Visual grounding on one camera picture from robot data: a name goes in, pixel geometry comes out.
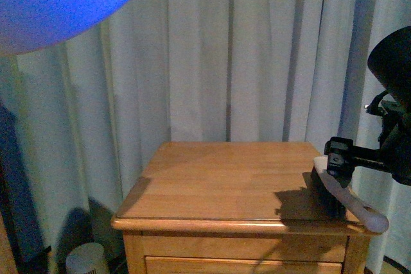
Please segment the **white trash can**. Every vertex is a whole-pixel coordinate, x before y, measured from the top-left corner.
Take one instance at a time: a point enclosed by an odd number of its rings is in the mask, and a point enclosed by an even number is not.
[[[104,248],[98,243],[76,247],[66,258],[67,274],[110,274]]]

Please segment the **drawer front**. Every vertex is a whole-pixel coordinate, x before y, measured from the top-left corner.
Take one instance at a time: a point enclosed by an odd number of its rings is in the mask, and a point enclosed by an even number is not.
[[[145,256],[343,262],[347,237],[181,233],[146,234],[142,241]]]
[[[146,257],[147,274],[341,274],[339,263]]]

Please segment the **nightstand top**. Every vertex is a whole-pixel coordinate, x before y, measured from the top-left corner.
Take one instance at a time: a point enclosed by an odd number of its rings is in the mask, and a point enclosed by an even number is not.
[[[112,220],[122,230],[369,234],[331,220],[311,188],[307,142],[168,142]]]

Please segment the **white curtain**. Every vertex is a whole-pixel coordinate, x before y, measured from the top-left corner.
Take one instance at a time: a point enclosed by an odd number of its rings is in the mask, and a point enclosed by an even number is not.
[[[164,141],[310,141],[322,151],[339,134],[376,148],[380,123],[360,108],[381,86],[366,59],[411,24],[409,3],[131,0],[65,44],[2,60],[0,95],[17,116],[56,261],[73,248],[64,237],[78,213],[108,258],[120,253],[110,216]],[[410,250],[398,257],[395,248],[411,234],[395,227],[406,211],[396,195],[410,194],[368,173],[356,172],[354,188],[393,225],[371,246],[367,265],[379,273],[384,254],[410,262]]]

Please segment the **wooden nightstand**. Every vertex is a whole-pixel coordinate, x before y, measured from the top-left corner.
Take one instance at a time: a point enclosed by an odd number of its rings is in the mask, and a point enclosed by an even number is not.
[[[306,142],[169,142],[127,196],[130,274],[363,273],[372,235],[328,218]]]

